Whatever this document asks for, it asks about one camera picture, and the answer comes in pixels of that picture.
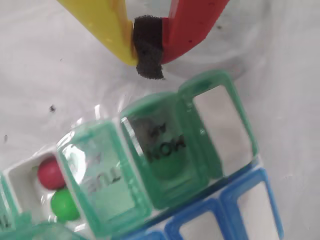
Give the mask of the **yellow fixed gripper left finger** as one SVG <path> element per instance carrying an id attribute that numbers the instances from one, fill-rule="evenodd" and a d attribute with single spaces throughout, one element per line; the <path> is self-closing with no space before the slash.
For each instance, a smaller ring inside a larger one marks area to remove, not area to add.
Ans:
<path id="1" fill-rule="evenodd" d="M 59 3 L 123 63 L 138 64 L 133 23 L 128 19 L 124 0 L 60 0 Z"/>

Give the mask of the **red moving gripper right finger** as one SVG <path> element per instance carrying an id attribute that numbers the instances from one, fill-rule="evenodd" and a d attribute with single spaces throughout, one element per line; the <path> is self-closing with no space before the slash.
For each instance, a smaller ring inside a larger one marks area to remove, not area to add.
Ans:
<path id="1" fill-rule="evenodd" d="M 138 56 L 137 73 L 162 79 L 162 66 L 205 40 L 227 4 L 226 0 L 173 0 L 167 17 L 136 17 L 132 40 Z"/>

